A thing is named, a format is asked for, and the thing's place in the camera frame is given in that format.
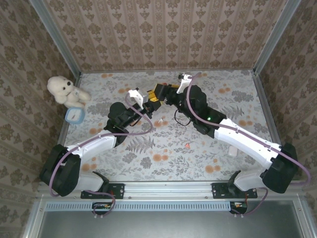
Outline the small blue square clock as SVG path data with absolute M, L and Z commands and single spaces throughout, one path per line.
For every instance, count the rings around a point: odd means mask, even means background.
M 80 107 L 71 107 L 67 110 L 65 120 L 70 124 L 81 124 L 85 117 L 85 111 Z

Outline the white plush dog toy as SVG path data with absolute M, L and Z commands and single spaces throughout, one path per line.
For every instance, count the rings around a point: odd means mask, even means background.
M 85 103 L 91 100 L 91 95 L 74 86 L 73 82 L 63 76 L 53 76 L 47 83 L 48 91 L 54 96 L 58 104 L 67 108 L 84 108 Z

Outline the small black controller board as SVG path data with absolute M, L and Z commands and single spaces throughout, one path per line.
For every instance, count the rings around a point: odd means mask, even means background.
M 105 216 L 112 208 L 112 202 L 96 202 L 92 204 L 92 213 L 97 217 Z
M 230 202 L 231 214 L 245 214 L 247 209 L 248 205 L 246 202 Z

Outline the grey metal sheet panel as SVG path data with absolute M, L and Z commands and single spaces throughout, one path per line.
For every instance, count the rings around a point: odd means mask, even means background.
M 227 212 L 48 212 L 38 238 L 304 238 L 291 211 L 234 217 Z

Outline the aluminium table back rail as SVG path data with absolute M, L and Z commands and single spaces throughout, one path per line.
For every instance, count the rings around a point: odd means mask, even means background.
M 137 72 L 194 72 L 194 71 L 234 71 L 234 70 L 248 70 L 254 71 L 253 68 L 189 68 L 189 69 L 126 69 L 126 70 L 93 70 L 93 71 L 82 71 L 81 74 L 92 74 L 92 73 L 137 73 Z

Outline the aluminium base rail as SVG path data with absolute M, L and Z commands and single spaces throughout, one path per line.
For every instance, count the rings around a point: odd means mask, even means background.
M 123 199 L 134 200 L 163 200 L 163 199 L 185 199 L 201 200 L 214 199 L 211 184 L 221 181 L 176 181 L 176 182 L 119 182 L 125 184 Z M 253 188 L 257 190 L 261 199 L 265 195 L 265 189 Z

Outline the aluminium frame post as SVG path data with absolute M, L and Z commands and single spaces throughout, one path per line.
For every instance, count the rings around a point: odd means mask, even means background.
M 53 17 L 49 13 L 48 8 L 45 6 L 43 0 L 29 0 L 32 7 L 35 9 L 42 23 L 44 24 L 46 30 L 50 34 L 52 40 L 57 46 L 59 52 L 63 56 L 65 62 L 67 63 L 69 69 L 74 75 L 75 79 L 80 79 L 81 70 L 71 53 L 70 47 L 67 45 L 66 41 L 62 36 L 61 30 L 58 29 L 57 24 L 54 22 Z
M 282 34 L 284 33 L 300 3 L 301 0 L 287 0 L 283 11 L 280 13 L 279 18 L 253 67 L 255 75 L 259 75 L 263 70 L 266 62 L 271 56 L 278 41 L 281 39 Z

